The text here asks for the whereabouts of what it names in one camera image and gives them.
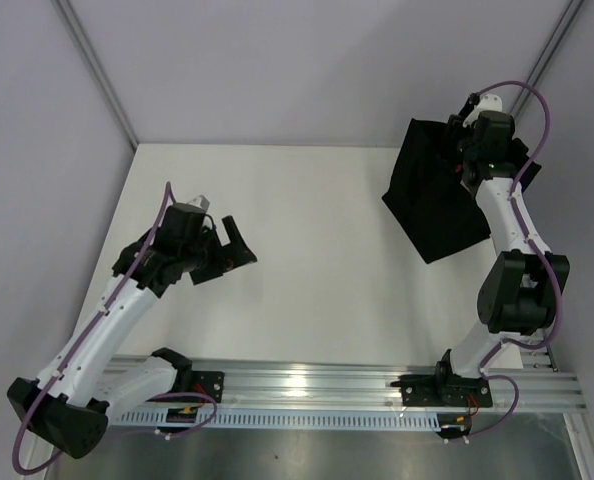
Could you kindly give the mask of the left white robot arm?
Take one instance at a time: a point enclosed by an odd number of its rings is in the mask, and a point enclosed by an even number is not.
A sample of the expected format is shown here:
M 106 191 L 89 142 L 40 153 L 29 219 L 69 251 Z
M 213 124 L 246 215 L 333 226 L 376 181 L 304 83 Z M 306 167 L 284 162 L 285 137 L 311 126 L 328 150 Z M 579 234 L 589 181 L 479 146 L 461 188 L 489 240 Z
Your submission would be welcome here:
M 94 311 L 62 350 L 34 378 L 18 377 L 9 387 L 23 432 L 80 459 L 112 420 L 144 402 L 217 402 L 195 388 L 192 360 L 166 347 L 111 382 L 101 378 L 137 323 L 184 275 L 200 285 L 256 262 L 234 218 L 225 216 L 222 224 L 226 243 L 203 203 L 160 209 L 155 225 L 121 251 Z

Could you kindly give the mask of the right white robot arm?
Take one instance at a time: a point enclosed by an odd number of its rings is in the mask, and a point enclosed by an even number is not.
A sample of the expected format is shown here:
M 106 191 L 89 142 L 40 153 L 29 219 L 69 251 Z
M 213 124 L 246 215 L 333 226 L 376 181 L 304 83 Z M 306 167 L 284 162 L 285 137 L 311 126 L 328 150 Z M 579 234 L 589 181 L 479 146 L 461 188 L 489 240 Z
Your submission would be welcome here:
M 463 182 L 484 214 L 497 256 L 477 297 L 478 321 L 436 364 L 434 396 L 444 404 L 485 389 L 487 368 L 509 346 L 532 350 L 531 335 L 554 331 L 562 314 L 568 260 L 538 234 L 523 200 L 521 169 L 508 161 L 514 119 L 485 107 L 464 122 Z

